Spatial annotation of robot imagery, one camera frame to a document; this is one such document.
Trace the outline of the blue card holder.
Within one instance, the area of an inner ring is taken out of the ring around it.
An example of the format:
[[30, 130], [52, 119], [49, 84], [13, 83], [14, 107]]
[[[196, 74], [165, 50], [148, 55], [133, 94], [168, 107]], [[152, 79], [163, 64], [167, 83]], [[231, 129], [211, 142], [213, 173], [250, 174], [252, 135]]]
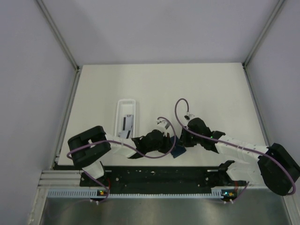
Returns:
[[172, 136], [170, 138], [170, 140], [171, 140], [172, 144], [175, 142], [175, 146], [174, 146], [173, 150], [171, 151], [171, 155], [173, 158], [177, 158], [187, 151], [186, 148], [184, 146], [182, 146], [182, 144], [177, 136]]

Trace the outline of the white plastic basket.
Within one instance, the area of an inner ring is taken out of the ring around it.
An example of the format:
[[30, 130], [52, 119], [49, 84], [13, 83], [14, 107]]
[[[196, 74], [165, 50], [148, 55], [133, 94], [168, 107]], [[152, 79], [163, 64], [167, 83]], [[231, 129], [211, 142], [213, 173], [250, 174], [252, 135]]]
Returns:
[[136, 132], [136, 101], [121, 99], [117, 103], [114, 135], [120, 138], [134, 138]]

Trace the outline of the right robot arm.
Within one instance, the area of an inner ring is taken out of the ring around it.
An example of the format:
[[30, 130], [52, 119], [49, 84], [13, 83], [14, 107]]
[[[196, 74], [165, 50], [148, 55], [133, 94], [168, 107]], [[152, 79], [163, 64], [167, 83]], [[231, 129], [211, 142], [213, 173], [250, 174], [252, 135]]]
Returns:
[[229, 157], [218, 177], [223, 185], [246, 181], [264, 184], [281, 196], [295, 193], [300, 167], [282, 145], [260, 146], [238, 141], [224, 132], [211, 131], [202, 119], [192, 115], [184, 116], [180, 124], [184, 147], [201, 145], [207, 151]]

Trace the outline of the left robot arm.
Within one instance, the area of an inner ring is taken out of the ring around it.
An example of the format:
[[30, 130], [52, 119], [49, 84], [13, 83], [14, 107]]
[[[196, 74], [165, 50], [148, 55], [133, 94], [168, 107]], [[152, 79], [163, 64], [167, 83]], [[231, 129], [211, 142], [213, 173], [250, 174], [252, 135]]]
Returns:
[[[162, 158], [171, 153], [176, 146], [176, 135], [168, 131], [154, 129], [147, 135], [135, 138], [120, 138], [104, 131], [102, 126], [86, 130], [68, 140], [67, 158], [75, 168], [83, 170], [92, 183], [101, 186], [106, 182], [106, 174], [101, 157], [107, 153], [121, 155], [128, 159]], [[158, 151], [163, 155], [151, 157], [147, 154]]]

